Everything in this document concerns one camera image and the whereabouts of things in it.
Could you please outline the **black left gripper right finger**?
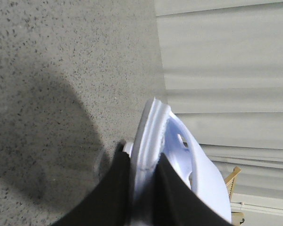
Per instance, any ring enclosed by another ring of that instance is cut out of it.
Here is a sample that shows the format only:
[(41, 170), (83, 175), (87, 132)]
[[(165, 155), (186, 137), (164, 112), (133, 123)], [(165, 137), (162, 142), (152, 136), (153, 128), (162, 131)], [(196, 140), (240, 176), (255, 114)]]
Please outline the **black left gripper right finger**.
[(153, 204), (155, 226), (231, 225), (186, 186), (164, 154), (155, 169)]

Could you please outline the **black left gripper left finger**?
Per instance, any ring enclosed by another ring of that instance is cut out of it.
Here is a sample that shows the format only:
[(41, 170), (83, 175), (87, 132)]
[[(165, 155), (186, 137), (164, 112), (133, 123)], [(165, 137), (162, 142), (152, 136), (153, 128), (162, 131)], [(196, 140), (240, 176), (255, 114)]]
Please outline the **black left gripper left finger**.
[(94, 190), (54, 226), (123, 226), (126, 222), (130, 158), (124, 143), (116, 147), (112, 164)]

